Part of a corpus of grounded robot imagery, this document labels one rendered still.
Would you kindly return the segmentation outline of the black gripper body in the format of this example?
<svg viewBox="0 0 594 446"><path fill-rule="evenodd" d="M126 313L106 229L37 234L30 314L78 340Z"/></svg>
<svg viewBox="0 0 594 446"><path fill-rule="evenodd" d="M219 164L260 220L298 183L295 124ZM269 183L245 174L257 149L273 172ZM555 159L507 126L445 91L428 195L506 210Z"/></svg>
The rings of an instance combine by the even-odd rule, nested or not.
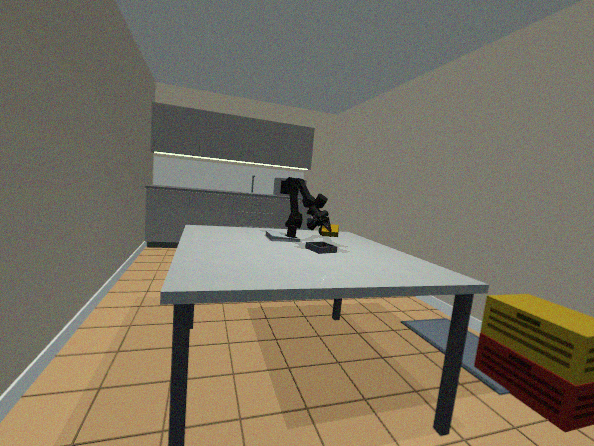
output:
<svg viewBox="0 0 594 446"><path fill-rule="evenodd" d="M327 215L327 216L329 216L329 215L328 215L328 212L327 212L326 210L324 210L324 211L316 211L316 212L313 214L313 216L315 216L315 217L317 218L317 220L318 220L318 221L317 221L317 224L318 224L318 225L320 225L320 224L319 224L319 221L321 221L321 220L323 220L323 219L327 218L327 216L326 216L326 215ZM320 234L320 235L322 235L322 233L320 233L320 230L322 230L322 225L320 225L320 228L319 228L319 234Z"/></svg>

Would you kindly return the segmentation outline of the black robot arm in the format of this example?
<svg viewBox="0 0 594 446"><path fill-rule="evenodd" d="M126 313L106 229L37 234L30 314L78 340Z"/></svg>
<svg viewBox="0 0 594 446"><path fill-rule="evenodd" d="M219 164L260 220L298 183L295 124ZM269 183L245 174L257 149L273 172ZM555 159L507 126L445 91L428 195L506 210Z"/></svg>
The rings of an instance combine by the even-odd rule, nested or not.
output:
<svg viewBox="0 0 594 446"><path fill-rule="evenodd" d="M326 202L328 201L327 197L322 194L318 194L317 198L315 199L309 192L304 179L300 178L292 178L288 177L286 179L286 186L289 190L290 194L290 208L291 213L289 215L289 219L286 221L285 226L288 227L287 230L287 237L297 238L296 231L297 228L301 227L302 224L302 214L299 213L298 210L298 197L297 197L297 189L299 188L301 195L303 197L303 205L304 207L309 208L307 210L307 214L311 214L312 218L307 219L307 227L313 231L317 226L317 218L313 216L316 211L320 211L319 208L323 208ZM291 226L293 225L293 226Z"/></svg>

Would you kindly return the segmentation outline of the olive square cup with yellow rim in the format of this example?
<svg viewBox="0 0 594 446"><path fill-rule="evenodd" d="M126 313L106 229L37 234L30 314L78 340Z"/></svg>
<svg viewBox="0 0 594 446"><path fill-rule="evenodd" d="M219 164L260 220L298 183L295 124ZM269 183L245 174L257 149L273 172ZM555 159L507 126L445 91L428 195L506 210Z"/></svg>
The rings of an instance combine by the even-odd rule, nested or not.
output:
<svg viewBox="0 0 594 446"><path fill-rule="evenodd" d="M339 233L339 225L331 225L331 232L329 232L323 225L322 225L322 236L328 236L328 237L338 237L338 233Z"/></svg>

